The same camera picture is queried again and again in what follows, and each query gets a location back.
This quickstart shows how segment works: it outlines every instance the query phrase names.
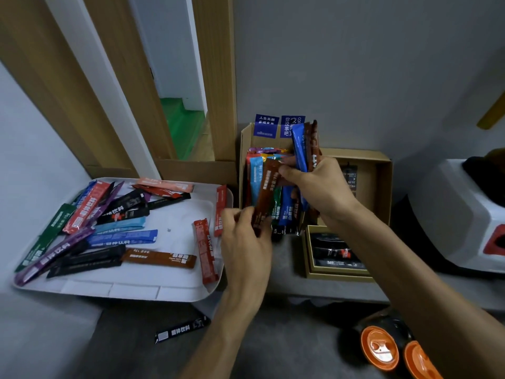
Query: orange plastic cap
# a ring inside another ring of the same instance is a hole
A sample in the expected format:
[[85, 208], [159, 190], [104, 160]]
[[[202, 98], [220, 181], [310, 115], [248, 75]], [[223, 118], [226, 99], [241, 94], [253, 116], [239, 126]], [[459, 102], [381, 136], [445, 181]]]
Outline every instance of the orange plastic cap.
[[415, 379], [442, 379], [418, 341], [411, 341], [403, 351], [405, 365]]
[[392, 371], [400, 361], [398, 346], [386, 330], [368, 326], [361, 333], [361, 349], [367, 360], [382, 371]]

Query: white machine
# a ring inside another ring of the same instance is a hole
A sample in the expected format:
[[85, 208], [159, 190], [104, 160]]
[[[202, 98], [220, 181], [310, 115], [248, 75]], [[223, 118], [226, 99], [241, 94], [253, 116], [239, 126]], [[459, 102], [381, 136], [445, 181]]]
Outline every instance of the white machine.
[[505, 208], [446, 159], [408, 193], [413, 212], [437, 250], [459, 267], [505, 273]]

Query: gray table surface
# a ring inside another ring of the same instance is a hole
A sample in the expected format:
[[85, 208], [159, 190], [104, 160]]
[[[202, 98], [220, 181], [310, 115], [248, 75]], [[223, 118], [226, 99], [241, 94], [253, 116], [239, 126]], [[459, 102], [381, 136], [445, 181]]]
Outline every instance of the gray table surface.
[[[267, 292], [294, 297], [389, 303], [374, 282], [347, 282], [305, 278], [301, 237], [284, 235], [274, 243], [272, 272]], [[483, 280], [439, 273], [442, 280], [477, 306], [505, 311], [505, 280]]]

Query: green step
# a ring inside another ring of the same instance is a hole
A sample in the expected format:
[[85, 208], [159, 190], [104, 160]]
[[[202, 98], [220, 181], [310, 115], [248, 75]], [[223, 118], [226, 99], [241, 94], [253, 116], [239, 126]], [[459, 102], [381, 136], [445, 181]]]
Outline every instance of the green step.
[[198, 139], [205, 114], [200, 110], [186, 110], [182, 98], [161, 98], [160, 101], [177, 158], [186, 160]]

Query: hand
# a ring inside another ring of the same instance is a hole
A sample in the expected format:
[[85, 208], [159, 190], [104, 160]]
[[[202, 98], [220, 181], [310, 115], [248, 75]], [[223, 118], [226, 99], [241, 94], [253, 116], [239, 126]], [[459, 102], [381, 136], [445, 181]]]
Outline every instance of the hand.
[[343, 220], [361, 205], [350, 191], [338, 161], [332, 157], [322, 157], [310, 173], [286, 165], [281, 166], [279, 172], [300, 188], [303, 197], [321, 213], [325, 223], [325, 217]]
[[253, 212], [254, 207], [248, 207], [221, 213], [221, 253], [228, 278], [225, 293], [228, 291], [227, 299], [233, 306], [245, 308], [252, 316], [263, 301], [272, 267], [272, 221], [263, 221], [261, 236], [256, 238], [251, 225]]

